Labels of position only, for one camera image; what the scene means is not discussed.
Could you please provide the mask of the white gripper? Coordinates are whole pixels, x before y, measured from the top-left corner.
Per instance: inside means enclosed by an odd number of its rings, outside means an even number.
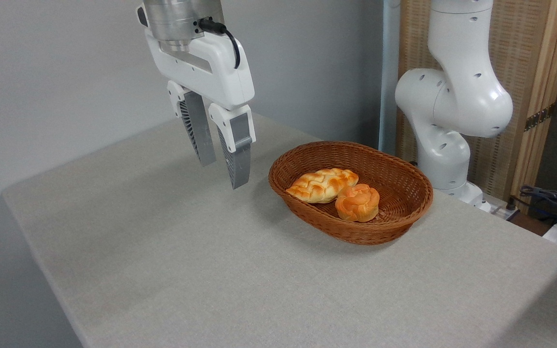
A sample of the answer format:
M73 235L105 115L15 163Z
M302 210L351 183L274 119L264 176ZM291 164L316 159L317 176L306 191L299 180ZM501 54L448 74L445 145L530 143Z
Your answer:
M248 183L250 146L256 141L256 133L252 111L246 104L254 98L255 90L242 44L237 43L240 62L236 69L230 38L210 32L194 38L189 44L188 55L207 61L209 69L206 70L164 52L150 29L145 29L145 36L153 61L161 74L170 80L167 91L174 113L183 121L201 165L205 167L215 162L203 101L206 97L214 102L208 112L217 126L232 189Z

